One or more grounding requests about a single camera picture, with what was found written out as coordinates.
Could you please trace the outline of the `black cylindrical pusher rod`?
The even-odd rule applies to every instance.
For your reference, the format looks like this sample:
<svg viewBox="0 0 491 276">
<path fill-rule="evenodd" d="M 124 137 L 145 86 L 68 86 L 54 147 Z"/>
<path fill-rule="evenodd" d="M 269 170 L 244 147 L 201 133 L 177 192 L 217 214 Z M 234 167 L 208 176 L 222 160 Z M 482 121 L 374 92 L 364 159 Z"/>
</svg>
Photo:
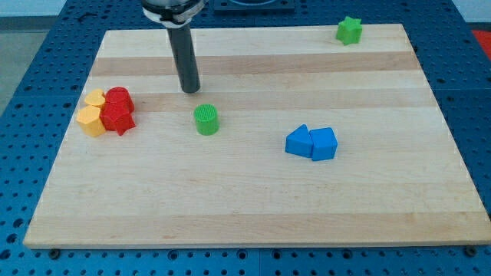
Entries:
<svg viewBox="0 0 491 276">
<path fill-rule="evenodd" d="M 168 28 L 167 34 L 180 87 L 184 93 L 193 94 L 200 89 L 200 80 L 190 26 L 186 24 L 180 28 Z"/>
</svg>

